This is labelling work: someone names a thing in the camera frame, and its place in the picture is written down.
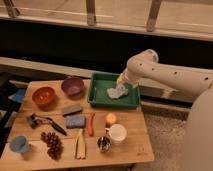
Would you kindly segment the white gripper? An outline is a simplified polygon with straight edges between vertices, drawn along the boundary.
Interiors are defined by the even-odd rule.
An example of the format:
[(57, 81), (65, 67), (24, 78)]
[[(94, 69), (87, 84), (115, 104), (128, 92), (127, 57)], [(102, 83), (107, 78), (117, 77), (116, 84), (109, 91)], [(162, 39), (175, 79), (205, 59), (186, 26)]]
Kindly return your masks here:
[(119, 75), (119, 77), (117, 78), (117, 81), (116, 83), (117, 84), (124, 84), (124, 83), (128, 83), (128, 84), (131, 84), (133, 88), (137, 88), (138, 85), (139, 85), (139, 80), (141, 79), (141, 77), (128, 70), (128, 69), (125, 69), (121, 75)]

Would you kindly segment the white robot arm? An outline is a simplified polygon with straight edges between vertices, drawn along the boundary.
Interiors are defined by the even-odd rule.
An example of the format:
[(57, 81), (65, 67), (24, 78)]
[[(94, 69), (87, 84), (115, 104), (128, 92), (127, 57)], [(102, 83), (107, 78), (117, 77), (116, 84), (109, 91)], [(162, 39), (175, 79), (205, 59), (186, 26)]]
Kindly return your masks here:
[(160, 64), (158, 54), (147, 49), (127, 61), (117, 82), (136, 86), (141, 78), (164, 84), (193, 100), (179, 171), (213, 171), (213, 70)]

